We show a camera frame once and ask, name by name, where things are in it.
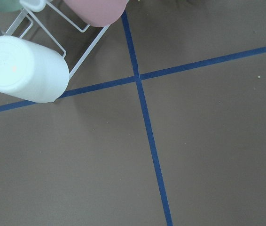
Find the mint green cup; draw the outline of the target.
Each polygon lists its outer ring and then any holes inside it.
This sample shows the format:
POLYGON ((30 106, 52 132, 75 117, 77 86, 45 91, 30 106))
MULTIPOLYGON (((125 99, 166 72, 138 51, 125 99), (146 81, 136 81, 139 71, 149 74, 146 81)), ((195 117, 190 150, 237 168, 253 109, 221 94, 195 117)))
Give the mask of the mint green cup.
POLYGON ((22 8, 19 0, 0 0, 0 12, 15 12, 22 8))

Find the white cup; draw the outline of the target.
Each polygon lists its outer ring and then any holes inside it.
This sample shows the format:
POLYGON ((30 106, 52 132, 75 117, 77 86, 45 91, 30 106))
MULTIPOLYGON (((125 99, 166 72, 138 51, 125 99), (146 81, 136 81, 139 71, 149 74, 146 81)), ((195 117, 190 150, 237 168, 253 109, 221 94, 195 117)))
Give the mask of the white cup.
POLYGON ((69 69, 56 51, 13 36, 0 36, 0 93, 54 102, 66 90, 69 69))

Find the pink cup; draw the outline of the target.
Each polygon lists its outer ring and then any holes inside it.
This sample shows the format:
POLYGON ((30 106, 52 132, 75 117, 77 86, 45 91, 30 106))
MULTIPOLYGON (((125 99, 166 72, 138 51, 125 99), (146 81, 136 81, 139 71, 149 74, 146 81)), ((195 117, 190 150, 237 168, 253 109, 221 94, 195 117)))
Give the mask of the pink cup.
POLYGON ((93 27, 105 27, 123 14, 128 0, 64 0, 84 22, 93 27))

